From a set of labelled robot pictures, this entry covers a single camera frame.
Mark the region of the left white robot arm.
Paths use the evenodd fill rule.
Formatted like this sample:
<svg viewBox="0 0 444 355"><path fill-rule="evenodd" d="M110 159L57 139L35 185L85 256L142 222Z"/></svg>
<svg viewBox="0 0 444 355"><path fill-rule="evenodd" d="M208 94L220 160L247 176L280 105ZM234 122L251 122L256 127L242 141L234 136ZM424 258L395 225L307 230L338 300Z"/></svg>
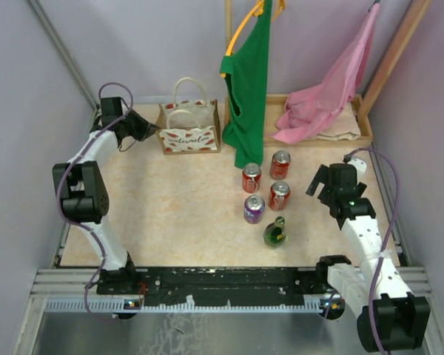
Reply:
<svg viewBox="0 0 444 355"><path fill-rule="evenodd" d="M84 146L52 169L58 213L80 229L94 248L101 261L98 275L112 276L113 285L125 294L138 287L139 276L129 269L130 255L110 225L110 197L101 166L121 148L125 138L142 142L157 130L158 126L141 117L123 98L102 98L100 115Z"/></svg>

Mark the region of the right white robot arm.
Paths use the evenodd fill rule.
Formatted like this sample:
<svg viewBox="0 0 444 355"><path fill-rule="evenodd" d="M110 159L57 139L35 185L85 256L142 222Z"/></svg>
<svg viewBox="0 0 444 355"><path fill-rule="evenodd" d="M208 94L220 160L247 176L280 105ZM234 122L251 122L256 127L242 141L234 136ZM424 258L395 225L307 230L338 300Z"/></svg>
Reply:
<svg viewBox="0 0 444 355"><path fill-rule="evenodd" d="M322 165L306 190L329 207L356 254L359 266L338 256L323 257L316 273L317 287L326 293L336 291L357 318L357 333L364 350L390 354L422 346L430 305L416 297L400 276L387 249L396 216L380 234L376 212L363 196L366 185L359 181L366 163L352 151L341 163Z"/></svg>

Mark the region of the watermelon print canvas bag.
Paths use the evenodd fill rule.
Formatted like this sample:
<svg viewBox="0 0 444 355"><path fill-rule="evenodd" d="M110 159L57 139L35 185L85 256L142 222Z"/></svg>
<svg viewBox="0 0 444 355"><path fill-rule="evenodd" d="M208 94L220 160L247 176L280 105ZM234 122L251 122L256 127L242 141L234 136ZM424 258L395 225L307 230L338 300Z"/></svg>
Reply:
<svg viewBox="0 0 444 355"><path fill-rule="evenodd" d="M184 82L193 83L201 97L178 100L178 90ZM172 101L159 106L156 137L165 155L219 153L221 123L218 101L206 96L201 83L191 77L180 78L173 90Z"/></svg>

